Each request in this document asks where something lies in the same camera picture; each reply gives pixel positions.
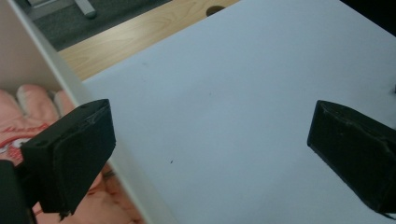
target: wooden surface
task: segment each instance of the wooden surface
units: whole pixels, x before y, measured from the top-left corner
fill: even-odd
[[[173,0],[60,51],[79,78],[86,79],[204,18],[213,6],[238,0]]]

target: pink patterned fabric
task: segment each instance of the pink patterned fabric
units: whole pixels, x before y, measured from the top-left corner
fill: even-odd
[[[21,163],[21,144],[73,108],[63,91],[56,92],[52,101],[49,93],[37,85],[19,87],[17,100],[0,90],[0,160]],[[58,214],[44,214],[39,203],[34,212],[39,224],[144,223],[109,165],[96,177],[73,216],[60,221]]]

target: white table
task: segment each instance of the white table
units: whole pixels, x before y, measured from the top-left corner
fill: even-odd
[[[317,100],[395,128],[395,59],[396,38],[339,1],[243,0],[84,85],[179,223],[393,223],[306,138]]]

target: pink cloth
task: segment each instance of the pink cloth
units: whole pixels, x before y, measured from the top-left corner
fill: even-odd
[[[40,133],[74,107],[63,91],[54,95],[36,85],[23,85],[17,92],[18,102],[0,90],[0,160],[22,162],[20,146]],[[128,199],[119,180],[107,164],[96,177],[76,213],[60,222],[58,214],[44,214],[39,203],[34,212],[39,224],[131,224],[144,223]]]

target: black block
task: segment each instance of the black block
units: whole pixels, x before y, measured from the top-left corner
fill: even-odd
[[[21,147],[46,213],[74,213],[116,144],[108,100],[82,105]]]
[[[0,223],[35,223],[12,161],[0,160]]]
[[[349,107],[318,101],[308,145],[374,211],[396,212],[396,132]]]

